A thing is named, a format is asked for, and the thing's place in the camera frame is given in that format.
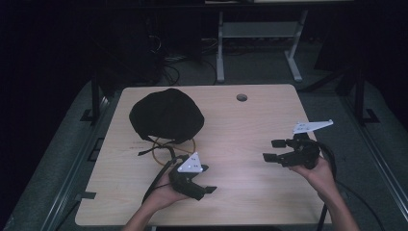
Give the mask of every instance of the white triangular marker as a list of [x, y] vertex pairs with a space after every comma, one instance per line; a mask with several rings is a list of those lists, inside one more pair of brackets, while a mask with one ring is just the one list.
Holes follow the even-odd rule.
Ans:
[[186, 162], [179, 166], [178, 172], [203, 172], [198, 153], [194, 152]]
[[330, 126], [332, 124], [333, 124], [333, 120], [331, 119], [328, 121], [324, 121], [324, 122], [308, 122], [308, 123], [297, 122], [297, 124], [293, 128], [293, 133], [298, 134], [298, 133], [312, 132], [320, 128]]

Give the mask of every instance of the white metal frame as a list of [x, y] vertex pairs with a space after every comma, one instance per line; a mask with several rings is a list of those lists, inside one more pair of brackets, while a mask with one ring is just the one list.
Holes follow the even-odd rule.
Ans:
[[224, 60], [222, 59], [223, 38], [293, 38], [290, 50], [285, 51], [285, 57], [296, 82], [301, 82], [302, 77], [294, 61], [294, 53], [303, 31], [307, 17], [307, 10], [302, 11], [298, 21], [295, 22], [224, 22], [223, 12], [219, 13], [218, 22], [218, 51], [217, 51], [217, 81], [223, 83]]

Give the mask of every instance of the table surface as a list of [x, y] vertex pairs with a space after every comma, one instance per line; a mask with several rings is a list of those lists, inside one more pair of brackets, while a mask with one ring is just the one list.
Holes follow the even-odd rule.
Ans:
[[[162, 166], [152, 155], [138, 156], [152, 146], [129, 121], [133, 105], [148, 93], [168, 88], [123, 91], [87, 192], [76, 216], [79, 225], [123, 225], [137, 211]], [[188, 94], [205, 117], [194, 137], [202, 165], [210, 168], [193, 179], [217, 186], [200, 201], [188, 199], [159, 211], [150, 225], [272, 225], [317, 223], [323, 203], [301, 176], [278, 164], [266, 163], [263, 153], [283, 154], [271, 140], [291, 139], [298, 121], [307, 116], [291, 85], [177, 87]], [[247, 100], [237, 100], [245, 94]], [[192, 141], [176, 154], [192, 151]], [[165, 162], [169, 154], [156, 153]]]

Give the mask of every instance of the black fabric hat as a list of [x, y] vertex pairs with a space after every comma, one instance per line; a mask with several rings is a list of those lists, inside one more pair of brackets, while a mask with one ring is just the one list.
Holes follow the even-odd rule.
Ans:
[[133, 106], [129, 119], [145, 141], [152, 141], [148, 136], [153, 136], [182, 143], [204, 125], [204, 116], [194, 101], [177, 89], [148, 94]]

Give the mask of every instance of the cable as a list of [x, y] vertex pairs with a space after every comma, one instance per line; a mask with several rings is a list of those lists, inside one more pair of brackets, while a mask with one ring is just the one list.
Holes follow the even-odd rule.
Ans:
[[366, 205], [366, 207], [370, 210], [375, 220], [377, 221], [378, 225], [380, 226], [380, 229], [385, 231], [383, 223], [381, 222], [381, 219], [378, 217], [375, 211], [371, 208], [371, 206], [367, 203], [367, 201], [361, 195], [359, 195], [357, 192], [355, 192], [350, 187], [348, 187], [347, 185], [343, 184], [342, 182], [338, 180], [336, 180], [336, 183], [342, 186], [343, 188], [345, 188], [346, 190], [348, 190], [349, 192], [351, 192], [352, 194], [354, 194], [354, 196], [356, 196], [364, 205]]
[[[345, 185], [344, 183], [342, 183], [342, 182], [340, 182], [339, 180], [336, 179], [337, 167], [336, 167], [335, 155], [334, 155], [333, 151], [330, 150], [330, 148], [328, 146], [326, 146], [324, 143], [316, 141], [316, 144], [320, 147], [320, 150], [322, 151], [322, 153], [325, 154], [327, 159], [329, 160], [329, 163], [330, 163], [330, 166], [331, 166], [332, 172], [333, 172], [334, 181], [338, 185], [342, 186], [343, 188], [345, 188], [346, 190], [348, 190], [349, 192], [354, 194], [354, 196], [356, 196], [364, 205], [366, 205], [366, 207], [370, 210], [371, 214], [374, 216], [375, 220], [377, 221], [378, 226], [380, 227], [380, 229], [385, 231], [384, 225], [382, 224], [381, 219], [378, 217], [378, 215], [375, 213], [375, 211], [371, 208], [371, 206], [368, 204], [368, 202], [361, 195], [359, 195], [357, 192], [355, 192], [350, 187], [348, 187], [347, 185]], [[320, 217], [320, 221], [319, 221], [318, 230], [321, 230], [322, 225], [324, 223], [324, 219], [321, 220], [324, 210], [325, 210], [325, 213], [326, 213], [327, 212], [326, 205], [323, 206], [323, 210], [321, 211], [321, 217]]]

